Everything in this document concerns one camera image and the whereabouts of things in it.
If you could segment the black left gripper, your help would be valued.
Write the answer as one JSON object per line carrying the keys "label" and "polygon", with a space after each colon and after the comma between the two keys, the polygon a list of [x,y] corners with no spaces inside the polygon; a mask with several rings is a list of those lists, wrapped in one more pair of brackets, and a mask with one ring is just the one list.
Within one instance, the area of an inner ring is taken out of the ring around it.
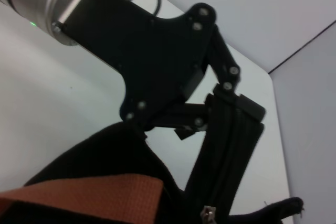
{"label": "black left gripper", "polygon": [[202,80],[205,55],[218,80],[215,96],[257,122],[266,114],[235,93],[241,69],[215,23],[216,12],[205,3],[165,19],[128,0],[81,0],[65,22],[65,33],[123,77],[122,120],[132,119],[147,131],[172,128],[184,140],[208,128],[209,105],[177,104]]}

